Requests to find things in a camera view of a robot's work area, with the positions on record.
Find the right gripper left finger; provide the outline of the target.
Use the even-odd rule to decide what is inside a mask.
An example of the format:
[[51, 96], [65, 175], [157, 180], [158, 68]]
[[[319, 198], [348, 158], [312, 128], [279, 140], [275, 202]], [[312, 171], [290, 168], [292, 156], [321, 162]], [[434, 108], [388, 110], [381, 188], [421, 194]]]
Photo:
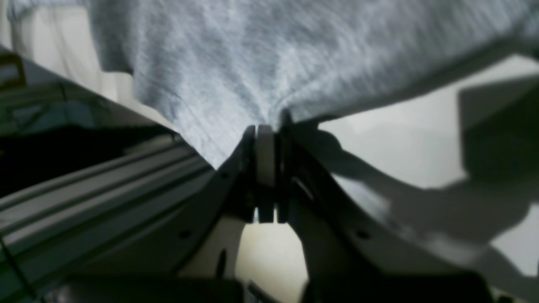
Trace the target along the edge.
[[250, 126], [231, 157], [173, 218], [70, 276], [58, 303], [244, 303], [241, 234], [275, 220], [277, 143]]

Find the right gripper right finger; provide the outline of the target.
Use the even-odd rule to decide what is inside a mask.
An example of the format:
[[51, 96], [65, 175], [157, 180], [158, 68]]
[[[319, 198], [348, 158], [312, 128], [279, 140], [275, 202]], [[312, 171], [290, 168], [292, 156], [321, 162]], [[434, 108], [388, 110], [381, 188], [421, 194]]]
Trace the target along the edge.
[[352, 159], [312, 123], [288, 114], [276, 134], [278, 222], [302, 242], [309, 282], [303, 303], [491, 303], [484, 279], [451, 266], [376, 223], [337, 184], [308, 144]]

